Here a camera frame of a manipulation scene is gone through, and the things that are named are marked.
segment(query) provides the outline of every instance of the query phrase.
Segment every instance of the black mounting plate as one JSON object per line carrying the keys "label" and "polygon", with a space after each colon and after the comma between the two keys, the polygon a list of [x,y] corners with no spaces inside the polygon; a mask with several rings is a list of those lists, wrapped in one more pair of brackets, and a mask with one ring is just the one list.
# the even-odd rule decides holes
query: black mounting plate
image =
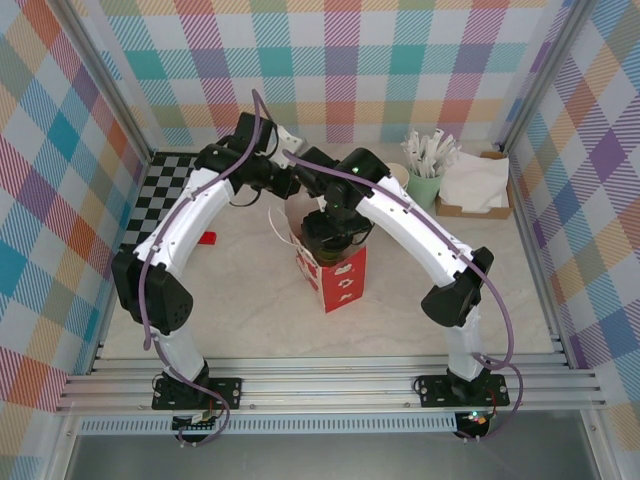
{"label": "black mounting plate", "polygon": [[[163,392],[167,390],[168,385],[165,385],[167,380],[164,377],[160,377],[156,380],[155,390],[157,392]],[[213,392],[219,393],[229,404],[231,410],[237,410],[240,408],[240,399],[242,398],[242,379],[241,378],[209,378],[209,381],[205,387]],[[212,406],[213,409],[220,410],[222,404],[219,400],[214,400],[209,395],[201,395],[202,399],[195,403],[179,404],[175,401],[171,402],[169,397],[163,395],[153,397],[151,402],[152,410],[209,410]]]}
{"label": "black mounting plate", "polygon": [[423,375],[414,383],[414,391],[420,395],[420,406],[425,407],[492,407],[493,397],[497,407],[509,405],[509,391],[504,375],[491,374],[485,389],[470,402],[463,403],[452,391],[447,375]]}

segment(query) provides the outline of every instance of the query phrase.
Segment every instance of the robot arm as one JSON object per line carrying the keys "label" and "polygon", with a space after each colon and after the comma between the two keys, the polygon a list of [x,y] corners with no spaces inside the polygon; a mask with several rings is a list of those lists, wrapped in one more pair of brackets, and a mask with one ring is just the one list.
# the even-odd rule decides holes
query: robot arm
{"label": "robot arm", "polygon": [[[446,327],[450,352],[449,373],[465,384],[475,382],[483,372],[472,356],[474,352],[483,351],[477,314],[482,282],[460,258],[451,255],[447,246],[433,232],[386,196],[362,185],[318,175],[299,166],[291,167],[280,152],[273,156],[275,158],[268,158],[264,152],[268,150],[273,125],[263,121],[262,128],[268,133],[260,136],[261,141],[249,160],[232,176],[194,198],[196,189],[216,178],[239,158],[246,148],[241,141],[244,138],[241,127],[251,122],[251,118],[241,117],[236,134],[226,140],[226,145],[214,144],[205,148],[198,156],[186,188],[165,220],[133,252],[119,252],[114,258],[112,268],[121,304],[135,321],[142,323],[137,287],[144,259],[153,249],[154,255],[145,282],[146,305],[151,330],[172,368],[191,382],[207,385],[208,367],[197,352],[186,325],[193,298],[179,282],[186,261],[206,227],[243,185],[256,190],[266,189],[280,198],[287,198],[297,193],[302,184],[312,196],[322,195],[327,202],[324,212],[313,212],[303,221],[303,235],[309,241],[333,247],[351,244],[353,235],[372,227],[369,221],[364,220],[368,219],[389,232],[425,268],[434,280],[435,287],[422,301],[422,308],[433,321]],[[278,127],[277,132],[281,148],[294,153],[302,148],[303,142],[287,134],[284,129]],[[411,208],[420,208],[404,193],[388,168],[368,150],[356,149],[340,163],[315,148],[305,152],[302,158],[336,170],[357,173],[402,196]],[[179,215],[167,224],[172,211],[187,200]],[[460,255],[472,259],[484,272],[488,271],[493,260],[488,250],[473,252],[442,227],[437,225],[437,228],[452,239]],[[154,247],[156,235],[161,231],[161,244]],[[177,378],[170,378],[170,368],[165,369],[163,376],[167,381],[180,383]],[[202,403],[201,392],[191,393],[193,398],[186,403],[176,404],[175,409],[190,409]]]}

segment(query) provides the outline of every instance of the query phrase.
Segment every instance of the white napkin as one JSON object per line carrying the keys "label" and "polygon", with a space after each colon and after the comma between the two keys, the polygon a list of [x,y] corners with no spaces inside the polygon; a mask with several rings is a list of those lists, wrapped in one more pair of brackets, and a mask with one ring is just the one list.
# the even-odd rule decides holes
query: white napkin
{"label": "white napkin", "polygon": [[463,212],[486,213],[509,206],[508,178],[508,158],[494,160],[460,152],[442,177],[439,195],[444,203],[460,205]]}

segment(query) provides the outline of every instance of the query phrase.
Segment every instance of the cable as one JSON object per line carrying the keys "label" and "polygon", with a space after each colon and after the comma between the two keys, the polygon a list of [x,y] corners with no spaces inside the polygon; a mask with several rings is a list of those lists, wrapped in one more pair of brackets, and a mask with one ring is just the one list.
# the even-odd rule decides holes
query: cable
{"label": "cable", "polygon": [[489,392],[489,395],[491,395],[491,403],[493,403],[492,415],[495,417],[498,413],[498,402],[496,400],[496,394],[493,393],[493,390],[491,390],[490,388],[487,389],[487,392]]}
{"label": "cable", "polygon": [[245,203],[244,205],[236,205],[233,202],[229,202],[229,205],[238,208],[250,207],[251,205],[254,205],[258,200],[260,200],[260,195],[262,195],[262,190],[258,190],[256,196],[253,197],[253,200],[251,200],[249,203]]}
{"label": "cable", "polygon": [[489,278],[485,275],[485,273],[482,270],[480,270],[480,268],[478,268],[476,264],[473,263],[472,260],[468,259],[465,255],[462,255],[460,250],[451,242],[451,240],[449,240],[446,237],[446,235],[444,235],[440,230],[438,230],[427,219],[427,217],[425,217],[417,209],[412,208],[412,205],[410,202],[403,200],[396,194],[388,191],[386,188],[383,188],[376,183],[371,182],[370,180],[357,177],[349,173],[339,172],[331,168],[322,167],[320,165],[316,165],[311,162],[307,162],[305,160],[302,160],[301,158],[296,157],[288,150],[283,150],[282,153],[287,159],[291,160],[294,163],[297,163],[298,165],[309,168],[311,170],[317,170],[319,172],[326,173],[328,175],[333,175],[334,177],[340,177],[346,180],[350,180],[352,182],[360,183],[362,185],[365,185],[371,188],[372,190],[378,191],[383,195],[386,195],[387,197],[389,197],[390,199],[398,203],[400,206],[402,206],[408,213],[413,214],[418,220],[420,220],[420,222],[422,222],[429,230],[431,230],[434,233],[434,235],[436,235],[436,237],[438,237],[447,246],[447,248],[453,252],[454,255],[459,257],[487,285],[487,288],[489,288],[489,290],[493,294],[493,297],[496,299],[496,302],[498,303],[498,307],[500,307],[500,311],[502,312],[502,316],[504,318],[505,326],[507,329],[507,354],[505,355],[505,358],[503,360],[497,361],[497,364],[495,365],[492,365],[491,363],[488,363],[487,361],[485,361],[485,359],[488,359],[488,357],[484,356],[479,352],[474,352],[473,358],[475,358],[480,363],[480,365],[482,365],[484,368],[488,370],[500,370],[509,365],[509,363],[511,362],[511,358],[513,357],[513,348],[514,348],[515,341],[513,337],[513,325],[511,323],[511,317],[509,316],[509,312],[507,311],[507,306],[504,304],[504,300],[500,296],[500,293],[498,292],[496,287],[493,285],[493,282],[489,280]]}
{"label": "cable", "polygon": [[420,377],[416,378],[416,379],[413,381],[413,387],[412,387],[412,388],[413,388],[414,393],[416,393],[416,394],[418,394],[418,395],[422,395],[422,394],[418,391],[418,389],[416,388],[416,385],[418,384],[418,382],[419,382],[419,381],[420,381]]}
{"label": "cable", "polygon": [[[266,105],[264,104],[264,101],[262,100],[262,98],[260,98],[260,95],[258,95],[258,92],[254,89],[251,91],[251,93],[253,95],[255,119],[253,124],[253,135],[251,136],[249,146],[247,147],[245,152],[242,154],[242,156],[233,165],[231,165],[228,169],[226,169],[224,172],[222,172],[220,175],[218,175],[216,178],[214,178],[210,182],[207,182],[206,184],[198,187],[196,190],[193,191],[190,198],[184,198],[180,203],[175,205],[175,208],[173,208],[169,212],[169,215],[167,216],[162,226],[160,227],[160,231],[156,235],[156,238],[153,241],[151,248],[149,249],[149,253],[147,254],[147,257],[144,260],[144,264],[142,265],[142,271],[140,272],[140,280],[138,281],[138,299],[140,302],[140,316],[142,318],[142,324],[144,326],[144,336],[145,336],[143,348],[145,350],[149,350],[151,348],[151,342],[153,340],[153,343],[155,344],[155,347],[156,347],[156,352],[158,353],[158,357],[160,357],[160,360],[162,360],[162,363],[164,363],[165,367],[169,370],[169,372],[175,378],[180,380],[182,383],[190,386],[191,388],[195,388],[196,390],[199,390],[203,393],[206,393],[207,395],[210,395],[211,397],[218,400],[222,404],[222,406],[225,408],[226,416],[220,428],[218,428],[216,432],[207,436],[204,440],[202,440],[196,445],[205,445],[215,440],[220,436],[220,434],[224,431],[224,429],[227,428],[227,425],[229,424],[229,417],[230,417],[229,404],[218,393],[213,392],[201,385],[198,385],[197,383],[192,382],[191,380],[187,379],[182,374],[180,374],[180,372],[178,372],[176,369],[173,368],[173,366],[171,365],[171,362],[169,362],[169,359],[165,356],[164,352],[162,351],[162,348],[160,347],[159,337],[156,334],[151,333],[151,322],[149,321],[149,314],[147,312],[145,284],[146,284],[147,274],[149,273],[149,267],[151,266],[151,261],[153,260],[153,256],[155,255],[155,252],[160,250],[160,245],[162,244],[162,239],[164,238],[164,235],[166,234],[167,230],[169,229],[173,221],[176,219],[176,217],[180,214],[182,209],[189,202],[195,201],[198,195],[200,195],[202,192],[204,192],[205,190],[211,188],[218,182],[221,182],[227,177],[229,177],[229,175],[231,175],[238,168],[240,168],[240,166],[251,156],[251,153],[253,152],[253,148],[255,147],[256,142],[258,140],[258,132],[260,131],[260,107],[262,107],[265,115],[267,115],[269,120],[273,121],[273,119],[271,118],[271,114],[267,111]],[[184,445],[184,439],[182,438],[182,433],[179,432],[178,435]]]}
{"label": "cable", "polygon": [[269,218],[269,223],[271,224],[271,228],[273,229],[273,232],[278,236],[278,238],[282,240],[284,243],[286,243],[287,245],[291,245],[292,247],[297,247],[295,243],[291,243],[288,240],[285,240],[282,237],[282,235],[280,235],[280,232],[278,232],[278,230],[276,229],[276,226],[273,224],[273,219],[271,218],[271,207],[267,209],[267,217]]}
{"label": "cable", "polygon": [[274,125],[274,130],[275,130],[275,134],[276,134],[276,144],[273,147],[273,150],[271,150],[271,153],[267,153],[267,155],[265,155],[264,158],[266,158],[267,160],[271,159],[271,157],[273,157],[276,152],[278,151],[278,146],[280,145],[280,136],[278,135],[278,125],[276,125],[275,123]]}
{"label": "cable", "polygon": [[[487,360],[489,360],[490,362],[497,362],[498,361],[495,358],[491,358],[491,357],[485,357],[485,358]],[[515,372],[515,374],[516,374],[516,377],[518,377],[518,398],[516,399],[516,403],[513,405],[513,408],[509,412],[509,415],[507,415],[507,418],[504,420],[504,422],[502,422],[500,424],[500,426],[498,428],[496,428],[493,432],[489,432],[484,437],[478,437],[476,439],[478,441],[480,441],[481,439],[482,439],[482,441],[490,440],[490,439],[496,437],[500,432],[502,432],[502,430],[504,430],[504,428],[507,426],[507,424],[513,419],[513,417],[515,416],[516,412],[520,408],[520,404],[522,403],[522,397],[524,395],[524,380],[522,379],[522,373],[520,373],[520,370],[518,370],[518,367],[516,367],[512,363],[509,363],[507,365],[507,367],[509,367],[511,370],[513,370]],[[473,437],[471,435],[467,434],[467,433],[460,432],[460,431],[457,432],[457,433],[459,433],[460,435],[462,435],[463,437],[465,437],[467,439],[473,439]]]}
{"label": "cable", "polygon": [[523,393],[524,393],[524,383],[523,383],[523,380],[522,380],[522,374],[520,373],[518,368],[515,365],[511,364],[511,359],[513,357],[513,349],[514,349],[514,344],[515,344],[514,335],[513,335],[513,324],[511,323],[511,317],[510,317],[509,312],[507,310],[507,306],[504,303],[504,300],[500,296],[500,293],[496,289],[495,285],[493,285],[493,282],[491,282],[491,280],[489,280],[487,275],[482,270],[480,270],[480,268],[478,268],[473,263],[473,261],[468,259],[466,256],[462,255],[461,254],[462,252],[460,252],[460,250],[453,244],[453,242],[451,242],[446,237],[446,235],[444,235],[440,230],[438,230],[427,219],[426,216],[422,215],[422,213],[417,211],[415,208],[411,208],[411,204],[409,202],[403,200],[402,198],[398,197],[397,195],[395,195],[394,193],[388,191],[387,189],[377,185],[376,183],[373,183],[373,182],[371,182],[369,180],[366,180],[364,178],[357,177],[355,175],[351,175],[351,174],[345,173],[345,172],[339,172],[339,171],[336,171],[336,170],[333,170],[333,169],[330,169],[330,168],[322,167],[320,165],[316,165],[316,164],[307,162],[305,160],[302,160],[301,158],[296,157],[295,155],[293,155],[288,150],[284,150],[282,153],[284,154],[284,156],[287,159],[289,159],[292,162],[297,163],[297,164],[299,164],[299,165],[301,165],[303,167],[310,168],[311,170],[317,170],[319,172],[326,173],[328,175],[333,175],[334,177],[340,177],[340,178],[344,178],[344,179],[347,179],[347,180],[350,180],[350,181],[353,181],[353,182],[356,182],[356,183],[360,183],[360,184],[365,185],[365,186],[371,188],[372,190],[378,191],[378,192],[382,193],[383,195],[386,195],[390,199],[394,200],[396,203],[398,203],[400,206],[402,206],[405,209],[405,211],[407,211],[408,213],[409,212],[412,213],[421,223],[423,223],[429,230],[431,230],[434,233],[434,235],[436,235],[436,237],[438,237],[447,246],[447,248],[453,252],[454,255],[458,256],[487,285],[487,287],[491,291],[493,297],[496,299],[496,302],[498,303],[498,306],[500,307],[500,311],[501,311],[502,316],[504,318],[505,327],[507,329],[507,354],[505,355],[504,359],[497,360],[495,358],[491,358],[489,356],[483,355],[483,354],[481,354],[479,352],[474,352],[473,353],[473,358],[475,358],[476,361],[478,363],[480,363],[480,365],[482,365],[484,368],[486,368],[488,370],[500,370],[500,369],[505,368],[505,367],[511,368],[516,373],[516,376],[518,377],[518,382],[519,382],[518,399],[516,400],[516,403],[515,403],[513,409],[511,410],[511,412],[509,413],[509,415],[507,416],[506,420],[496,430],[494,430],[493,432],[485,435],[483,438],[485,440],[487,440],[487,439],[495,437],[511,421],[511,419],[513,418],[515,413],[518,411],[518,408],[520,408],[520,403],[522,402],[522,396],[523,396]]}
{"label": "cable", "polygon": [[371,233],[371,230],[373,230],[373,224],[371,224],[371,228],[369,230],[367,230],[367,233],[364,234],[364,237],[362,237],[358,242],[353,243],[351,242],[351,245],[354,246],[360,246],[362,245],[364,242],[367,241],[367,237],[369,236],[369,234]]}

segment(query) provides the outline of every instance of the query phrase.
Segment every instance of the red and white box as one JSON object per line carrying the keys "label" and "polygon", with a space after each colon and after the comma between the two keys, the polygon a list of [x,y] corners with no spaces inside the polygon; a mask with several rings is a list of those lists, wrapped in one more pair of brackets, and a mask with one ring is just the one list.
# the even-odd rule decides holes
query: red and white box
{"label": "red and white box", "polygon": [[362,297],[367,267],[367,247],[353,246],[345,250],[347,257],[331,267],[321,266],[300,242],[302,218],[318,208],[318,203],[305,202],[294,207],[287,200],[285,215],[289,220],[289,238],[296,246],[296,263],[311,287],[316,291],[325,313]]}

